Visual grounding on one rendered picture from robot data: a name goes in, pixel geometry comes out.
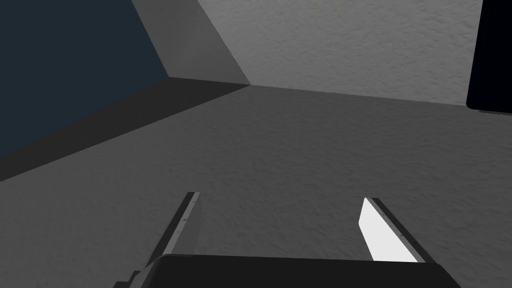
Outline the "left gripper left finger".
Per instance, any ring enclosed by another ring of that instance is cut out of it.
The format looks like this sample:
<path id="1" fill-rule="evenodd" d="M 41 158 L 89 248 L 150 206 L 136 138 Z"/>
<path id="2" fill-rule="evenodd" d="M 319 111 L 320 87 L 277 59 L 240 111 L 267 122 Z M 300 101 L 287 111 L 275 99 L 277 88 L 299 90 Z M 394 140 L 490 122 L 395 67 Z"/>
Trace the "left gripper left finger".
<path id="1" fill-rule="evenodd" d="M 146 266 L 148 267 L 157 258 L 167 254 L 193 255 L 201 225 L 201 194 L 188 192 L 156 244 Z"/>

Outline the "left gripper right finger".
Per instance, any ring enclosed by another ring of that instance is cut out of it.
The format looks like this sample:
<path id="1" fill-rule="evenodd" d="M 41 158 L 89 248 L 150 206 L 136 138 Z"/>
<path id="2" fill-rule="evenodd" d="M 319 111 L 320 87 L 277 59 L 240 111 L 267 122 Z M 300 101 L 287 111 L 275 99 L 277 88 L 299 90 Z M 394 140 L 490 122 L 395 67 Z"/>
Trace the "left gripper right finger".
<path id="1" fill-rule="evenodd" d="M 364 198 L 358 226 L 374 261 L 435 263 L 379 198 Z"/>

